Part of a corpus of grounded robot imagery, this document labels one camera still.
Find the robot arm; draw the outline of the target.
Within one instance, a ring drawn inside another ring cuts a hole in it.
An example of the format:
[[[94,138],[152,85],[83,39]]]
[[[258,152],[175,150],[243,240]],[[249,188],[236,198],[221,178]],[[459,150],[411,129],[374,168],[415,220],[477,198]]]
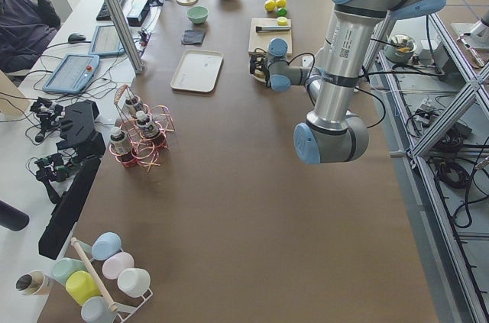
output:
[[[349,112],[375,26],[390,17],[416,18],[441,10],[446,0],[332,0],[331,43],[314,109],[293,133],[297,156],[308,164],[349,162],[368,147],[365,123]]]
[[[303,86],[310,101],[315,104],[322,84],[322,67],[316,65],[313,54],[311,66],[291,66],[287,59],[287,42],[276,37],[268,44],[267,51],[256,49],[250,58],[249,71],[251,75],[261,77],[266,87],[275,92],[285,92],[291,86]]]

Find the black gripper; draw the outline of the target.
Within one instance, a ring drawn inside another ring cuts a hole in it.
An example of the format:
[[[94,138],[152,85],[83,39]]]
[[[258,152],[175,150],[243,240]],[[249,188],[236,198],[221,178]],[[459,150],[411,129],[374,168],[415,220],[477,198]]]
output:
[[[266,56],[263,53],[253,53],[250,55],[250,60],[249,60],[249,73],[252,75],[252,73],[257,70],[265,73],[268,76],[267,83],[264,84],[265,86],[268,86],[269,82],[269,71],[267,69],[267,60]]]

